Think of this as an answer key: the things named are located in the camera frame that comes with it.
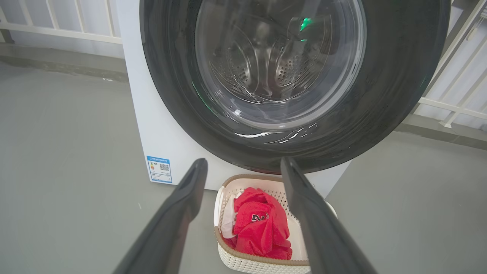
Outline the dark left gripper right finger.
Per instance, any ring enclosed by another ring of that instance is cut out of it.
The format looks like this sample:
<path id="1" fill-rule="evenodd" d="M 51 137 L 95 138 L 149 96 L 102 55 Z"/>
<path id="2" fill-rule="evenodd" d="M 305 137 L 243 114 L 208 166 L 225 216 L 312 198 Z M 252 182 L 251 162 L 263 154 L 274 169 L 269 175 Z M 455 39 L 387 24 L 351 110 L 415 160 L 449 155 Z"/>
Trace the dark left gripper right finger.
<path id="1" fill-rule="evenodd" d="M 312 274 L 377 274 L 292 158 L 281 160 L 291 213 L 300 224 Z"/>

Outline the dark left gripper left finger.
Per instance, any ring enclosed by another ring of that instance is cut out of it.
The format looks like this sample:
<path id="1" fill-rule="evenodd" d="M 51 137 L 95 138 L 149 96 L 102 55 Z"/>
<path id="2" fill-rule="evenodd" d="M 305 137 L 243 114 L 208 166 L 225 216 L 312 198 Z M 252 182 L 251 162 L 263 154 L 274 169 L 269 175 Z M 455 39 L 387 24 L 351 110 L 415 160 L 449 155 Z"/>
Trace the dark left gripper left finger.
<path id="1" fill-rule="evenodd" d="M 206 159 L 193 162 L 114 274 L 178 274 L 189 224 L 201 208 L 207 172 Z"/>

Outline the red garment with white trim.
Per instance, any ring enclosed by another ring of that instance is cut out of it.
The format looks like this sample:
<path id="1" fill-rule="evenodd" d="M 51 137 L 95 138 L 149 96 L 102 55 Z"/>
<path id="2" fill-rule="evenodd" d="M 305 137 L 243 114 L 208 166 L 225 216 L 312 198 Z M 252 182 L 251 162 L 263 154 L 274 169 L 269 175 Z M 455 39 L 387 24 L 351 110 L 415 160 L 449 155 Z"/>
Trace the red garment with white trim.
<path id="1" fill-rule="evenodd" d="M 234 238 L 236 234 L 233 233 L 236 223 L 235 208 L 233 204 L 228 203 L 224 208 L 224 213 L 221 219 L 221 235 L 223 238 Z"/>

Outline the red jersey with lettering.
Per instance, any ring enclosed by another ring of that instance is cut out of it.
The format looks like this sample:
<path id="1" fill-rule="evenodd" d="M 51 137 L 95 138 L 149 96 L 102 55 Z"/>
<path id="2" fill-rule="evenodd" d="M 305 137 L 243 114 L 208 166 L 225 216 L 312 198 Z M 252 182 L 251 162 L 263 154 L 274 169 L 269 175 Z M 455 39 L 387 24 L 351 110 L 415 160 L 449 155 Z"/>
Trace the red jersey with lettering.
<path id="1" fill-rule="evenodd" d="M 290 260 L 292 248 L 285 210 L 273 196 L 257 188 L 247 188 L 231 198 L 236 223 L 234 238 L 226 238 L 240 253 L 275 260 Z"/>

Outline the round black glass washer door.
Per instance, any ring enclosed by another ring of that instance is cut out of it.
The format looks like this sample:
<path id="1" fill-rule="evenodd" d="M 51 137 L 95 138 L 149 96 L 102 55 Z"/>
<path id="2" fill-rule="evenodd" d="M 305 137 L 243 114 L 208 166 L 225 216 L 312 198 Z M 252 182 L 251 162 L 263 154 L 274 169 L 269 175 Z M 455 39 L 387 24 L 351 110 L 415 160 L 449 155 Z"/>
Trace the round black glass washer door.
<path id="1" fill-rule="evenodd" d="M 363 154 L 410 113 L 433 78 L 449 0 L 364 0 L 366 47 L 350 92 L 326 115 L 324 163 Z"/>

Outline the cream perforated basket brown rim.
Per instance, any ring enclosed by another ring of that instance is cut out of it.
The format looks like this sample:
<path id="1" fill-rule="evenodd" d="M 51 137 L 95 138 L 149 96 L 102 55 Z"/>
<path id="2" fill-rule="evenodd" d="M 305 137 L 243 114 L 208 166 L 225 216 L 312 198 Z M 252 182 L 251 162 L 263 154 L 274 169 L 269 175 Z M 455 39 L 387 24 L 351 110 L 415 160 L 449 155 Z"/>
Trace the cream perforated basket brown rim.
<path id="1" fill-rule="evenodd" d="M 229 241 L 223 238 L 221 226 L 224 208 L 231 198 L 248 187 L 259 188 L 277 199 L 286 213 L 290 229 L 290 244 L 293 255 L 290 260 L 275 260 L 245 253 L 230 247 Z M 214 208 L 214 233 L 217 240 L 219 256 L 227 267 L 249 274 L 311 274 L 306 247 L 299 220 L 292 215 L 285 186 L 281 178 L 264 175 L 239 174 L 232 176 L 218 190 Z"/>

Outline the white front-load washing machine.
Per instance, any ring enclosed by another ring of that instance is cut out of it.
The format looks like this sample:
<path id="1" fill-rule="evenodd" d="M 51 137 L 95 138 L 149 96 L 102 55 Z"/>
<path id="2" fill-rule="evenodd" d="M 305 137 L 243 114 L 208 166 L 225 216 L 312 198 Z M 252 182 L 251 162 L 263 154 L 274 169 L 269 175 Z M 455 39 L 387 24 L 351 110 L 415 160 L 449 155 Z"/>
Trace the white front-load washing machine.
<path id="1" fill-rule="evenodd" d="M 330 193 L 350 161 L 332 167 L 324 163 L 327 157 L 321 153 L 329 132 L 324 120 L 345 95 L 300 127 L 272 131 L 239 123 L 211 102 L 197 64 L 195 32 L 202 0 L 117 3 L 147 172 L 146 156 L 169 159 L 172 184 L 177 184 L 193 160 L 206 158 L 205 188 L 217 191 L 236 174 L 280 175 L 281 158 L 287 156 L 322 196 Z"/>

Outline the stainless steel washing machine drum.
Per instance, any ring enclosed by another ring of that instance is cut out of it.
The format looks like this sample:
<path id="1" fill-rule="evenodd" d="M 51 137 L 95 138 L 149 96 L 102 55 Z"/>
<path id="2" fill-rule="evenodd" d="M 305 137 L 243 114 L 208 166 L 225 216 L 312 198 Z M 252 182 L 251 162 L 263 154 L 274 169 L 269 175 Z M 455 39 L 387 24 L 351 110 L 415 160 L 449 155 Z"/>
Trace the stainless steel washing machine drum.
<path id="1" fill-rule="evenodd" d="M 202 0 L 196 58 L 211 102 L 272 131 L 320 118 L 358 76 L 365 19 L 362 0 Z"/>

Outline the blue energy label sticker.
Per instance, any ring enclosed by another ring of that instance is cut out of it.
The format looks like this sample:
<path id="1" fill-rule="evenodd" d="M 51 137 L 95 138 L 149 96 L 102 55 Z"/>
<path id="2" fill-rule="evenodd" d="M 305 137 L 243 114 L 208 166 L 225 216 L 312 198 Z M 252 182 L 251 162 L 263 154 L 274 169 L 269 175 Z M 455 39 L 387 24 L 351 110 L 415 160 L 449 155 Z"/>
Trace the blue energy label sticker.
<path id="1" fill-rule="evenodd" d="M 172 184 L 172 172 L 169 159 L 146 156 L 151 182 Z"/>

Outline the white metal railing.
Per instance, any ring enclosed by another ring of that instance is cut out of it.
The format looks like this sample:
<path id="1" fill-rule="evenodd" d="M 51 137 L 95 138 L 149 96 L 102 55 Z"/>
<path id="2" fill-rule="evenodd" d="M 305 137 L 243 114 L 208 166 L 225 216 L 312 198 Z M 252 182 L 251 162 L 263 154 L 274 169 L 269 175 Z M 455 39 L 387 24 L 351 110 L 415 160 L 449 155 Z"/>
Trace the white metal railing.
<path id="1" fill-rule="evenodd" d="M 56 6 L 54 3 L 55 0 L 41 0 L 49 15 L 50 27 L 38 26 L 34 23 L 26 0 L 15 0 L 20 9 L 24 23 L 15 23 L 9 21 L 1 4 L 5 1 L 7 0 L 0 0 L 0 30 L 37 33 L 47 36 L 104 42 L 112 45 L 121 45 L 123 43 L 122 38 L 116 33 L 114 23 L 113 15 L 115 14 L 116 10 L 112 7 L 112 5 L 115 0 L 95 0 L 96 2 L 101 2 L 103 4 L 103 11 L 105 12 L 105 19 L 108 28 L 107 35 L 90 32 L 88 30 L 86 16 L 82 7 L 82 0 L 70 0 L 75 9 L 75 18 L 78 22 L 79 30 L 65 29 L 60 26 L 59 17 L 56 14 Z"/>
<path id="2" fill-rule="evenodd" d="M 487 132 L 487 0 L 449 0 L 445 48 L 412 114 Z"/>

